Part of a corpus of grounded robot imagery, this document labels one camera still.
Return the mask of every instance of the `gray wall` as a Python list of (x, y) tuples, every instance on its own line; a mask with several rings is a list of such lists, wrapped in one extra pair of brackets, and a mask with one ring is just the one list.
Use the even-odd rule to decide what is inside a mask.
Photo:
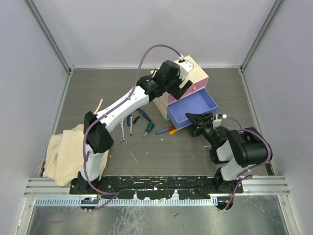
[(287, 0), (246, 70), (262, 129), (306, 234), (313, 230), (313, 1)]
[(66, 71), (23, 0), (0, 1), (0, 234), (12, 234), (36, 176)]
[[(159, 43), (202, 66), (241, 65), (274, 0), (34, 0), (77, 68), (137, 67)], [(145, 66), (173, 53), (156, 49)]]

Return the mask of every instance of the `cable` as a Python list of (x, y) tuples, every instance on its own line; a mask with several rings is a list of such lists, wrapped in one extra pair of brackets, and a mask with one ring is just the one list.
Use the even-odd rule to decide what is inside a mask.
[(240, 127), (240, 129), (242, 129), (242, 128), (243, 128), (243, 127), (241, 126), (240, 122), (238, 122), (238, 121), (237, 121), (236, 119), (234, 119), (233, 117), (226, 116), (226, 119), (231, 119), (231, 120), (233, 120), (233, 121), (237, 122), (237, 123), (238, 123), (238, 125), (239, 125), (239, 127)]
[[(232, 119), (232, 120), (236, 121), (236, 122), (239, 124), (239, 126), (241, 127), (241, 124), (240, 124), (237, 120), (235, 120), (235, 119), (233, 119), (233, 118), (229, 118), (229, 119)], [(252, 165), (252, 166), (250, 166), (250, 167), (247, 167), (246, 169), (244, 169), (242, 172), (240, 172), (240, 173), (237, 175), (237, 178), (239, 178), (239, 179), (238, 179), (238, 183), (236, 184), (236, 186), (235, 186), (235, 188), (234, 188), (234, 191), (232, 192), (231, 197), (230, 197), (230, 199), (229, 199), (229, 202), (227, 203), (226, 207), (224, 208), (224, 211), (227, 210), (227, 208), (229, 207), (230, 203), (231, 203), (232, 200), (234, 199), (235, 192), (236, 192), (236, 190), (237, 190), (239, 184), (242, 182), (242, 180), (249, 180), (249, 179), (252, 178), (252, 175), (247, 175), (247, 176), (242, 177), (242, 178), (240, 178), (240, 176), (242, 176), (242, 175), (245, 174), (246, 172), (250, 172), (250, 170), (253, 169), (253, 168), (256, 168), (256, 167), (265, 165), (267, 162), (269, 162), (269, 160), (270, 160), (270, 155), (271, 155), (270, 146), (269, 146), (269, 144), (265, 141), (265, 139), (264, 139), (262, 136), (260, 136), (259, 134), (255, 133), (254, 131), (242, 129), (242, 127), (240, 128), (239, 131), (243, 131), (243, 132), (250, 133), (250, 134), (254, 135), (256, 138), (258, 138), (258, 139), (265, 145), (265, 148), (266, 148), (266, 151), (267, 151), (267, 153), (268, 153), (268, 156), (266, 157), (266, 159), (265, 159), (263, 162), (261, 162), (261, 163), (259, 163), (259, 164), (256, 164), (256, 165)]]
[[(173, 47), (171, 46), (168, 46), (168, 45), (164, 45), (164, 44), (156, 44), (154, 46), (151, 46), (147, 49), (147, 51), (143, 54), (141, 60), (140, 60), (140, 63), (139, 63), (139, 66), (138, 66), (138, 70), (137, 70), (137, 74), (136, 74), (136, 78), (135, 78), (135, 83), (134, 83), (134, 86), (132, 87), (131, 89), (131, 92), (130, 94), (128, 95), (127, 98), (125, 98), (124, 100), (122, 100), (119, 104), (117, 104), (115, 107), (113, 107), (112, 109), (108, 110), (105, 114), (103, 114), (100, 118), (98, 118), (97, 120), (95, 120), (88, 128), (87, 130), (85, 131), (85, 134), (84, 134), (84, 139), (83, 139), (83, 157), (84, 157), (84, 173), (85, 173), (85, 177), (86, 177), (86, 180), (88, 182), (88, 184), (98, 193), (101, 193), (101, 194), (105, 194), (105, 195), (114, 195), (113, 198), (111, 199), (114, 199), (118, 196), (118, 192), (115, 192), (115, 193), (108, 193), (108, 192), (103, 192), (103, 191), (100, 191), (98, 190), (96, 187), (94, 187), (92, 185), (92, 183), (90, 182), (89, 178), (88, 178), (88, 175), (87, 175), (87, 171), (86, 171), (86, 163), (88, 161), (88, 157), (89, 157), (89, 152), (86, 153), (86, 143), (87, 143), (87, 136), (90, 132), (90, 130), (92, 129), (92, 127), (97, 124), (102, 118), (106, 117), (108, 114), (110, 114), (111, 112), (113, 112), (114, 110), (116, 110), (118, 107), (120, 107), (121, 105), (123, 105), (127, 100), (129, 100), (131, 98), (131, 96), (133, 95), (134, 93), (134, 90), (136, 88), (136, 85), (137, 85), (137, 81), (139, 79), (139, 74), (140, 74), (140, 69), (141, 69), (141, 66), (142, 66), (142, 63), (144, 61), (144, 59), (146, 58), (147, 54), (149, 53), (150, 50), (152, 50), (153, 48), (156, 48), (156, 47), (166, 47), (166, 48), (169, 48), (171, 50), (173, 50), (178, 56), (180, 59), (183, 58), (183, 56)], [(101, 205), (100, 207), (97, 207), (95, 208), (94, 210), (98, 210), (100, 208), (102, 208), (104, 205)]]

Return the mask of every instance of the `wood grain surface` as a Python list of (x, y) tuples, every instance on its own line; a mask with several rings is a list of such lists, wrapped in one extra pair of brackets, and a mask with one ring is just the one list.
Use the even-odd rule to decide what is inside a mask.
[[(237, 69), (205, 69), (209, 75), (207, 90), (219, 105), (218, 112), (239, 120), (243, 127), (253, 126), (242, 80)], [(141, 75), (150, 70), (142, 70)], [(94, 111), (101, 98), (104, 109), (124, 95), (134, 84), (136, 70), (75, 70), (71, 78), (57, 134), (83, 123), (84, 115)], [(155, 123), (154, 130), (145, 138), (148, 121), (140, 119), (133, 125), (133, 137), (129, 137), (129, 127), (124, 124), (126, 146), (120, 145), (120, 125), (111, 132), (114, 145), (109, 151), (104, 175), (118, 176), (213, 176), (221, 165), (215, 165), (209, 158), (209, 143), (202, 137), (193, 138), (186, 130), (170, 136), (168, 133), (156, 135), (155, 131), (170, 127), (153, 102), (142, 109)], [(238, 129), (231, 120), (222, 125)], [(267, 175), (265, 167), (254, 169), (255, 175)]]

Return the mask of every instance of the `towel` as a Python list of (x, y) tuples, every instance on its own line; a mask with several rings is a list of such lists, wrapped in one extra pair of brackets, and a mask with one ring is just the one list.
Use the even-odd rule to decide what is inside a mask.
[[(53, 179), (58, 185), (65, 186), (83, 168), (83, 139), (84, 125), (79, 124), (72, 130), (65, 130), (63, 134), (53, 135), (47, 149), (45, 171), (43, 177)], [(108, 153), (103, 154), (99, 167), (101, 179), (108, 160)]]

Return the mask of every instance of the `metal frame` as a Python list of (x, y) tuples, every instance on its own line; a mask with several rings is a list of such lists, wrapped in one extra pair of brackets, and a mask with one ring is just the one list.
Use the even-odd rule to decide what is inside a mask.
[(250, 62), (251, 57), (254, 55), (256, 49), (258, 48), (261, 40), (264, 38), (266, 32), (268, 31), (271, 23), (273, 22), (274, 17), (277, 15), (280, 7), (284, 3), (285, 0), (275, 0), (272, 8), (270, 9), (268, 16), (266, 17), (261, 30), (259, 31), (257, 37), (255, 38), (244, 62), (243, 65), (240, 67), (242, 71), (245, 71), (246, 67), (248, 66), (248, 63)]
[[(299, 234), (295, 219), (292, 214), (288, 197), (290, 191), (284, 176), (254, 176), (251, 180), (242, 182), (243, 193), (237, 193), (236, 197), (253, 195), (277, 195), (282, 207), (284, 218), (290, 234)], [(92, 195), (70, 195), (69, 187), (58, 186), (53, 180), (47, 178), (30, 178), (24, 194), (26, 199), (17, 235), (26, 234), (32, 212), (35, 206), (80, 206), (80, 200)], [(210, 194), (208, 200), (179, 200), (173, 195), (171, 200), (139, 200), (134, 197), (132, 200), (115, 199), (108, 206), (213, 206), (218, 196), (229, 196), (229, 194)]]
[(71, 72), (73, 70), (73, 65), (68, 64), (67, 60), (65, 59), (64, 55), (62, 54), (58, 44), (56, 43), (55, 39), (53, 38), (48, 26), (46, 25), (44, 19), (42, 18), (40, 12), (38, 11), (36, 4), (33, 0), (24, 0), (26, 5), (28, 6), (29, 10), (33, 14), (35, 20), (37, 21), (40, 29), (43, 31), (44, 35), (46, 36), (47, 40), (49, 41), (52, 49), (55, 51), (56, 55), (58, 56), (60, 62), (62, 63), (63, 67), (67, 72)]
[[(244, 193), (237, 193), (236, 196), (290, 195), (284, 176), (254, 176), (251, 180), (243, 181), (242, 184)], [(24, 197), (77, 197), (69, 194), (69, 187), (70, 185), (60, 187), (54, 180), (48, 178), (30, 178)], [(210, 195), (229, 196), (228, 193)], [(79, 195), (79, 197), (90, 197), (90, 195)]]
[[(56, 116), (54, 118), (54, 124), (53, 127), (51, 128), (51, 134), (54, 134), (56, 131), (57, 123), (60, 117), (60, 113), (62, 110), (62, 106), (64, 103), (64, 99), (67, 94), (67, 89), (68, 89), (68, 84), (71, 78), (71, 75), (73, 73), (74, 65), (68, 64), (67, 60), (65, 59), (64, 55), (62, 54), (60, 47), (58, 46), (56, 40), (53, 38), (51, 31), (47, 27), (44, 19), (42, 18), (41, 14), (39, 13), (35, 3), (33, 0), (24, 0), (27, 6), (29, 7), (30, 11), (32, 12), (34, 18), (38, 22), (40, 28), (42, 29), (44, 35), (48, 39), (50, 45), (54, 49), (55, 53), (57, 54), (59, 60), (63, 64), (64, 68), (66, 71), (68, 71), (68, 78), (64, 86), (64, 90), (60, 99), (60, 103), (58, 106), (58, 110), (56, 113)], [(233, 66), (231, 68), (238, 68), (239, 73), (241, 74), (242, 80), (243, 80), (243, 85), (245, 88), (245, 92), (247, 95), (248, 99), (248, 104), (250, 106), (250, 111), (251, 115), (254, 121), (254, 125), (257, 128), (257, 130), (262, 133), (262, 126), (261, 123), (258, 120), (258, 112), (256, 110), (256, 107), (254, 105), (254, 100), (253, 96), (251, 95), (250, 87), (247, 81), (247, 77), (245, 74), (245, 69), (247, 68), (253, 54), (255, 53), (256, 49), (258, 48), (259, 44), (261, 43), (262, 39), (264, 38), (267, 30), (269, 29), (274, 17), (278, 13), (280, 7), (282, 6), (282, 3), (284, 0), (275, 0), (269, 14), (267, 15), (267, 18), (265, 19), (265, 22), (262, 25), (262, 28), (260, 32), (258, 33), (256, 39), (254, 40), (247, 57), (245, 58), (242, 66)], [(296, 220), (294, 218), (294, 214), (292, 212), (291, 204), (290, 204), (290, 191), (287, 186), (287, 182), (285, 180), (284, 176), (254, 176), (251, 180), (243, 181), (243, 189), (244, 193), (238, 193), (236, 194), (237, 196), (248, 196), (248, 195), (277, 195), (282, 213), (288, 228), (288, 231), (290, 234), (300, 234), (298, 230), (298, 226), (296, 224)], [(67, 204), (63, 204), (65, 206), (68, 205), (77, 205), (75, 204), (75, 200), (80, 199), (82, 197), (90, 195), (69, 195), (69, 186), (65, 187), (59, 187), (56, 185), (56, 183), (47, 178), (30, 178), (29, 182), (27, 184), (27, 188), (25, 190), (24, 194), (24, 200), (25, 200), (25, 205), (24, 209), (22, 212), (22, 216), (20, 218), (20, 222), (17, 228), (17, 235), (23, 235), (26, 234), (29, 222), (31, 220), (31, 216), (34, 210), (35, 206), (53, 206), (53, 205), (61, 205), (64, 202), (67, 202)], [(215, 196), (229, 196), (229, 194), (211, 194), (212, 198), (214, 199)], [(178, 204), (181, 202), (176, 202), (175, 198), (173, 199), (174, 204)], [(116, 205), (132, 205), (134, 206), (135, 204), (137, 205), (145, 205), (151, 206), (153, 204), (156, 204), (155, 201), (145, 201), (143, 202), (136, 202), (138, 201), (137, 199), (133, 200), (119, 200), (115, 199), (112, 202), (112, 206), (114, 204)], [(184, 201), (183, 203), (185, 204), (193, 204), (195, 205), (196, 201)], [(212, 204), (214, 201), (197, 201), (196, 203), (199, 205), (202, 205), (203, 203), (207, 204)]]
[[(157, 69), (159, 66), (141, 66), (141, 69)], [(76, 68), (76, 70), (136, 70), (138, 66), (127, 66), (127, 67), (95, 67), (95, 68)], [(241, 65), (209, 65), (209, 66), (201, 66), (202, 69), (240, 69)]]

